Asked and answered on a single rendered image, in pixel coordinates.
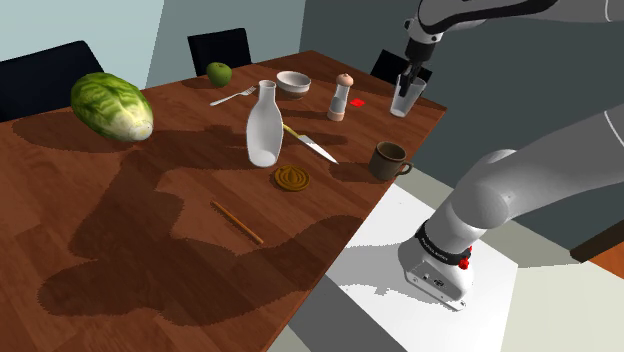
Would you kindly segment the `clear drinking glass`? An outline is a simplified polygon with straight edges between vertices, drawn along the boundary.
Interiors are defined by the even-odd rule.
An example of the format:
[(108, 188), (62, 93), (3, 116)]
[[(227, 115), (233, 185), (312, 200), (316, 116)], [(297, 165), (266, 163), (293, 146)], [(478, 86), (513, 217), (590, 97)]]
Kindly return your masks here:
[(410, 112), (417, 99), (421, 96), (422, 92), (426, 88), (427, 83), (420, 77), (416, 77), (414, 81), (410, 84), (406, 94), (404, 96), (401, 96), (400, 79), (401, 76), (398, 76), (396, 80), (392, 104), (390, 106), (390, 113), (396, 117), (403, 118)]

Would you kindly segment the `pepper grinder with wooden ends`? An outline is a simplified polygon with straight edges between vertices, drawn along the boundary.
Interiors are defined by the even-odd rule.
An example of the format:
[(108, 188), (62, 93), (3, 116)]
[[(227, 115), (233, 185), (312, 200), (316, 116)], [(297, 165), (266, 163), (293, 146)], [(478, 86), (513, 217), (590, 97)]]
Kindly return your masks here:
[(327, 112), (328, 119), (336, 122), (343, 120), (349, 90), (353, 83), (353, 78), (347, 73), (336, 77), (336, 90)]

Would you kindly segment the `brown mug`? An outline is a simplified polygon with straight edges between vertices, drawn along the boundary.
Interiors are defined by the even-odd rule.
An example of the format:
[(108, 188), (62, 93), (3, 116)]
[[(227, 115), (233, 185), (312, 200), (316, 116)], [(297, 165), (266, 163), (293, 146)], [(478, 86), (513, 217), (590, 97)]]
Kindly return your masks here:
[(370, 173), (382, 181), (408, 174), (413, 167), (407, 160), (407, 152), (401, 146), (388, 141), (376, 145), (368, 164)]

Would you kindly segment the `white bowl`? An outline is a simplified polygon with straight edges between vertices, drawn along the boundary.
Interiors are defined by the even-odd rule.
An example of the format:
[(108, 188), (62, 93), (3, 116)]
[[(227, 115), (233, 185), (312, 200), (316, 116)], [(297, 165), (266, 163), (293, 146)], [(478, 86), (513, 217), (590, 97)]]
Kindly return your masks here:
[(280, 71), (276, 78), (281, 94), (288, 99), (303, 98), (311, 85), (311, 79), (300, 72)]

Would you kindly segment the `white bottle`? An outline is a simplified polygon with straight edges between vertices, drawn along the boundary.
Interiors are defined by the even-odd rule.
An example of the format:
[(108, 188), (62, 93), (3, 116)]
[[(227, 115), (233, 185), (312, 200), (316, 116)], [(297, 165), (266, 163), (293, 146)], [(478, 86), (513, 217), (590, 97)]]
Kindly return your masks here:
[(277, 162), (283, 140), (282, 116), (275, 100), (276, 88), (273, 81), (259, 82), (258, 101), (246, 125), (248, 159), (261, 168), (271, 167)]

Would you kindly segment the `round brown citrus juicer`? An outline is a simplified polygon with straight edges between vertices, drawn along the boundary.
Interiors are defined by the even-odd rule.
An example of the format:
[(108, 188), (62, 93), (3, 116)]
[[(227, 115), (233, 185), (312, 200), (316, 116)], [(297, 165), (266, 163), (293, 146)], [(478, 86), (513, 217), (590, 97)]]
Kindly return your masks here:
[(310, 175), (302, 167), (284, 165), (275, 170), (274, 180), (283, 190), (297, 192), (304, 190), (310, 184)]

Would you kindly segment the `silver fork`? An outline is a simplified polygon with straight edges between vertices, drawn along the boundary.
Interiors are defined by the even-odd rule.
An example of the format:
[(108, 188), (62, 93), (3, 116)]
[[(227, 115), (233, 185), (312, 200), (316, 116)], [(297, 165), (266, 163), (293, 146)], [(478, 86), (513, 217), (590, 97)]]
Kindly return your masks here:
[(232, 99), (232, 98), (238, 97), (238, 96), (249, 96), (249, 95), (251, 95), (253, 92), (255, 92), (255, 90), (256, 90), (256, 89), (257, 89), (257, 87), (256, 87), (256, 86), (251, 86), (251, 87), (249, 87), (248, 89), (246, 89), (246, 90), (244, 90), (244, 91), (242, 91), (242, 92), (235, 93), (235, 94), (230, 95), (230, 96), (228, 96), (228, 97), (225, 97), (225, 98), (222, 98), (222, 99), (219, 99), (219, 100), (213, 101), (213, 102), (211, 102), (211, 103), (210, 103), (210, 106), (216, 106), (216, 105), (219, 105), (219, 104), (221, 104), (221, 103), (224, 103), (224, 102), (226, 102), (226, 101), (228, 101), (228, 100), (230, 100), (230, 99)]

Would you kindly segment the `green apple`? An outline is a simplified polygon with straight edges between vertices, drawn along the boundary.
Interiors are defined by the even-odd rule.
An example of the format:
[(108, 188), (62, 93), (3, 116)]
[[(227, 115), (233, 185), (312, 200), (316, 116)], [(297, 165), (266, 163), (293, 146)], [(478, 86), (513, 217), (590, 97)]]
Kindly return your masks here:
[(206, 75), (216, 87), (224, 87), (232, 78), (232, 69), (221, 62), (212, 62), (206, 67)]

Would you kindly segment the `wooden stick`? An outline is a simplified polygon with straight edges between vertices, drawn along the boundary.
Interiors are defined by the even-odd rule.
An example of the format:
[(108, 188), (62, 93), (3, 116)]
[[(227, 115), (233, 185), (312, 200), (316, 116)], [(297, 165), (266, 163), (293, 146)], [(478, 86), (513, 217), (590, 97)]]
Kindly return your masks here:
[(246, 226), (243, 222), (241, 222), (236, 216), (234, 216), (231, 212), (229, 212), (226, 208), (224, 208), (218, 202), (212, 200), (210, 204), (225, 218), (227, 218), (234, 226), (236, 226), (242, 233), (244, 233), (247, 237), (249, 237), (252, 241), (254, 241), (258, 245), (262, 245), (264, 240), (258, 236), (254, 231), (252, 231), (248, 226)]

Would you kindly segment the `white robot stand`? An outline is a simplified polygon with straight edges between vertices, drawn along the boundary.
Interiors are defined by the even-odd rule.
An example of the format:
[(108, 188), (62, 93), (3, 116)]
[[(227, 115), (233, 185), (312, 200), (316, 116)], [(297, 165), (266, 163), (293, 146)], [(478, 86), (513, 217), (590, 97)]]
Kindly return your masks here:
[(476, 242), (467, 305), (444, 306), (400, 265), (401, 243), (432, 213), (388, 189), (289, 322), (310, 352), (500, 352), (518, 266)]

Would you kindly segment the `green cabbage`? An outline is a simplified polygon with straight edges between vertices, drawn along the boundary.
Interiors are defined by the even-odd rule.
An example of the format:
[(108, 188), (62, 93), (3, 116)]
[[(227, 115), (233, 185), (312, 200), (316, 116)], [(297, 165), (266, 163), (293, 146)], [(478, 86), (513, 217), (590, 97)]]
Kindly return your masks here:
[(137, 142), (150, 137), (150, 103), (131, 83), (109, 73), (86, 74), (71, 88), (70, 105), (81, 122), (106, 138)]

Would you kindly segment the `brown wooden table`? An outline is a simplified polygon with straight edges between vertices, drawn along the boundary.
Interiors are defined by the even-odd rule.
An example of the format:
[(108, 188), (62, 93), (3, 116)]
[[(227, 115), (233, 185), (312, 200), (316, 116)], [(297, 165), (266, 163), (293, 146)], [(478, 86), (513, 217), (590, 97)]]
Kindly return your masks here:
[[(278, 162), (311, 177), (280, 189), (247, 157), (255, 95), (281, 70), (311, 78), (281, 100)], [(416, 151), (444, 115), (420, 99), (390, 114), (390, 84), (354, 71), (340, 122), (326, 112), (347, 66), (314, 51), (149, 88), (151, 137), (105, 139), (70, 109), (0, 124), (0, 352), (265, 352), (387, 190), (376, 144)], [(210, 202), (248, 226), (256, 244)]]

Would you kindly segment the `wide black chair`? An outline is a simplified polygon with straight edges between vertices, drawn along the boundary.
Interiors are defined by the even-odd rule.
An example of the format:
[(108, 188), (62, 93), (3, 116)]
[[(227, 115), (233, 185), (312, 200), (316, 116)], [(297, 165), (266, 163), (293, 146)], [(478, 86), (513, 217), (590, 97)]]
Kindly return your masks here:
[(103, 68), (85, 41), (0, 62), (0, 122), (64, 108), (74, 83)]

